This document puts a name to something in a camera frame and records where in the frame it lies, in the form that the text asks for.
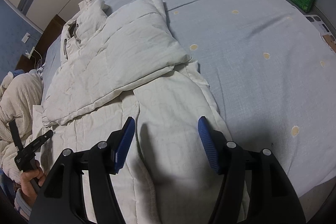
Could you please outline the left hand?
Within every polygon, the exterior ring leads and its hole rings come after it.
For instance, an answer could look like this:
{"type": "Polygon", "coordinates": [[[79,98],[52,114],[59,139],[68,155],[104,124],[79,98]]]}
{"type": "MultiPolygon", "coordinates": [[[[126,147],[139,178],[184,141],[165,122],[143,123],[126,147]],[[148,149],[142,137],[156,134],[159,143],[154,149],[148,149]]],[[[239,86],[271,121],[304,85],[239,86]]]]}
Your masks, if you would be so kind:
{"type": "Polygon", "coordinates": [[[38,180],[37,184],[42,186],[46,180],[46,175],[37,160],[35,160],[35,165],[37,167],[36,169],[28,170],[21,174],[22,197],[30,207],[33,207],[38,196],[31,182],[36,178],[38,180]]]}

